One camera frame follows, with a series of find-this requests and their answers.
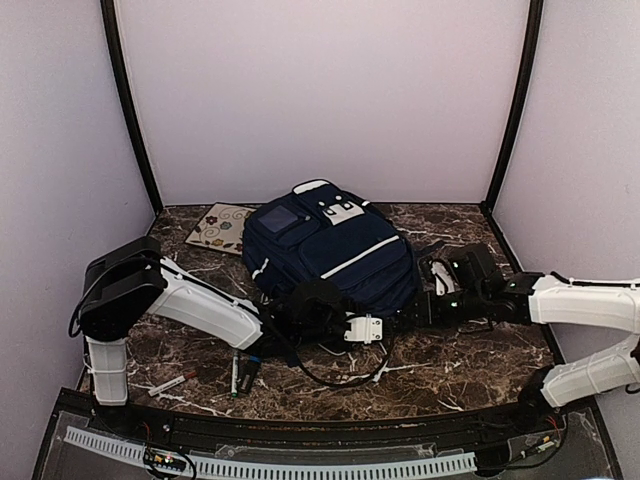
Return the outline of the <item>navy blue student backpack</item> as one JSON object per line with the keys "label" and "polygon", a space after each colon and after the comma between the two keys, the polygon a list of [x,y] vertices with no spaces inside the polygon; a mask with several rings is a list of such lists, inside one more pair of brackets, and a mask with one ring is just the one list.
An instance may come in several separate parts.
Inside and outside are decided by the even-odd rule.
{"label": "navy blue student backpack", "polygon": [[245,221],[242,243],[244,264],[269,303],[326,280],[348,311],[388,324],[421,287],[410,242],[369,201],[326,180],[258,208]]}

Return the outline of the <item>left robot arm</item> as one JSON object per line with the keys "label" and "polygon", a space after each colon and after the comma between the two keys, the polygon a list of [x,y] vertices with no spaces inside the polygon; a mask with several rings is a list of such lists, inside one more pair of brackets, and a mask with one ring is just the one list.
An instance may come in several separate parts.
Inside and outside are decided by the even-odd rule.
{"label": "left robot arm", "polygon": [[101,417],[120,436],[141,427],[128,401],[125,339],[144,315],[157,315],[216,337],[250,356],[237,389],[246,392],[261,360],[283,357],[302,364],[307,344],[371,344],[394,337],[390,325],[347,310],[326,280],[304,282],[291,297],[267,305],[240,299],[199,280],[162,255],[159,242],[140,237],[93,260],[71,315],[68,334],[87,343],[94,397]]}

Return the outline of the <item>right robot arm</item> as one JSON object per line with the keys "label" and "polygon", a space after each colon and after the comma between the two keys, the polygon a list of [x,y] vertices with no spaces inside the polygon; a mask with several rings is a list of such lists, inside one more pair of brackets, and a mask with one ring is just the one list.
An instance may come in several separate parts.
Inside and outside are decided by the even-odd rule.
{"label": "right robot arm", "polygon": [[453,329],[480,318],[518,325],[574,324],[627,332],[625,340],[580,360],[536,370],[518,395],[510,424],[534,432],[549,413],[618,387],[639,390],[639,283],[586,281],[556,272],[505,278],[487,245],[456,248],[430,263],[436,280],[402,310],[406,326]]}

